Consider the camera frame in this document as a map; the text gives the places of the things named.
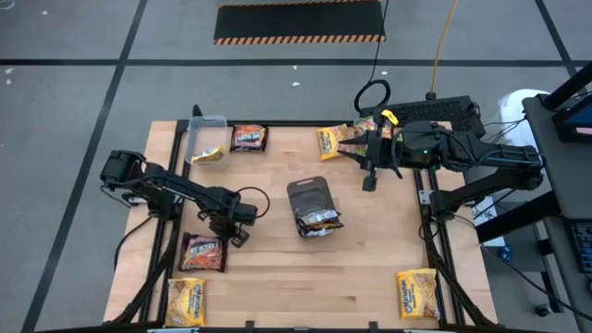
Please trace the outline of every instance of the hazard stripe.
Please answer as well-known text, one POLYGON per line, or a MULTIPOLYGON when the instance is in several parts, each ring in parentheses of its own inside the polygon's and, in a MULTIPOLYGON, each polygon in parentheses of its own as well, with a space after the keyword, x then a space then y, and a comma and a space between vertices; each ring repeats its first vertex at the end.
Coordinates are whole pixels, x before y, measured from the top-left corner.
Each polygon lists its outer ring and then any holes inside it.
POLYGON ((277 43, 377 43, 385 42, 386 36, 380 35, 317 35, 317 36, 271 36, 271 37, 234 37, 214 39, 215 45, 255 45, 277 43))

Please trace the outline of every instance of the red snack bag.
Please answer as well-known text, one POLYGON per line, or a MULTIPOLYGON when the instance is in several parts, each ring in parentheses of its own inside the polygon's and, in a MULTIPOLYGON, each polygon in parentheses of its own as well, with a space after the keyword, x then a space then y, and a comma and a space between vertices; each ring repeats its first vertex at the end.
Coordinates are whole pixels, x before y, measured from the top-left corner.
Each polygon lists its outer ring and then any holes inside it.
POLYGON ((183 234, 179 271, 193 269, 217 270, 224 272, 226 268, 228 245, 218 237, 206 237, 183 234))
POLYGON ((269 129, 260 125, 235 125, 232 130, 231 152, 263 152, 269 129))

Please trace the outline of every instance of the yellow food package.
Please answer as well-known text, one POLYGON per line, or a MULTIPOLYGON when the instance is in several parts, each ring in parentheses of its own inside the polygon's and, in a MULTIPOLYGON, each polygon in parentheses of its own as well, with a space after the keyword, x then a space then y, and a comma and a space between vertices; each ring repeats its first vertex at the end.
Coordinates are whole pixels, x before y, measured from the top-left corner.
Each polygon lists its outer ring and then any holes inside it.
POLYGON ((204 150, 201 154, 191 158, 191 163, 215 162, 224 157, 222 146, 216 146, 204 150))
POLYGON ((204 284, 200 278, 170 278, 165 327, 204 325, 204 284))
POLYGON ((397 274, 401 319, 439 318, 436 269, 412 269, 397 274))
POLYGON ((318 144, 321 147, 321 161, 338 157, 338 149, 349 151, 346 145, 339 144, 340 141, 348 139, 348 126, 345 124, 317 129, 316 136, 318 137, 318 144))

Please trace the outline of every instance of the grey floor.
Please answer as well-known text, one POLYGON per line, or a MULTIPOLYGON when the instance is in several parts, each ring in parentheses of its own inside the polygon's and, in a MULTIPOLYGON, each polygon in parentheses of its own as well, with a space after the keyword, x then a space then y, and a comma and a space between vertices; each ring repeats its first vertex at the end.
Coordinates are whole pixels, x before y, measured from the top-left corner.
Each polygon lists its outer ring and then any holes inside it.
MULTIPOLYGON (((101 323, 128 212, 101 195, 98 174, 110 150, 142 151, 152 121, 187 118, 195 103, 205 114, 234 119, 355 117, 352 99, 371 68, 340 66, 335 59, 371 59, 374 45, 215 46, 216 9, 225 3, 232 1, 17 0, 0 10, 3 332, 20 331, 26 319, 25 327, 37 330, 101 323), (139 29, 122 52, 134 16, 139 29), (288 60, 266 66, 232 61, 262 58, 288 60), (135 66, 127 59, 228 61, 181 67, 135 66), (302 59, 333 60, 304 66, 302 59), (48 262, 52 246, 61 249, 58 233, 67 236, 60 238, 63 251, 48 262), (48 286, 37 295, 41 308, 31 307, 38 286, 48 286)), ((390 0, 388 41, 379 58, 395 59, 383 64, 396 66, 379 65, 376 73, 390 82, 392 103, 424 98, 431 67, 405 60, 434 56, 450 4, 390 0)), ((487 121, 506 93, 553 90, 592 59, 590 12, 589 0, 460 1, 442 50, 442 59, 457 61, 443 62, 438 96, 469 94, 487 121), (559 39, 549 33, 542 6, 559 39), (558 51, 561 45, 567 55, 558 51)), ((370 92, 365 102, 378 98, 370 92)), ((502 324, 573 327, 570 314, 535 317, 532 309, 544 297, 512 273, 490 269, 489 279, 502 324)))

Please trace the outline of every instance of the metal bracket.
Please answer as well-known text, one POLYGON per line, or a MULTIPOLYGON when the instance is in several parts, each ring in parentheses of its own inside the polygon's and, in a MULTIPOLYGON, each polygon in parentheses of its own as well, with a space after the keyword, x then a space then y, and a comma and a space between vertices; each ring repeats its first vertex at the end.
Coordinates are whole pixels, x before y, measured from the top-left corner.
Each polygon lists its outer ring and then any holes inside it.
POLYGON ((244 331, 245 333, 254 333, 255 322, 253 320, 247 320, 246 322, 244 322, 244 331))
POLYGON ((158 328, 148 329, 146 333, 199 333, 199 328, 158 328))
POLYGON ((370 328, 370 333, 378 333, 378 322, 369 322, 368 327, 370 328))
POLYGON ((429 205, 429 195, 432 194, 432 190, 420 190, 419 191, 419 204, 429 205))

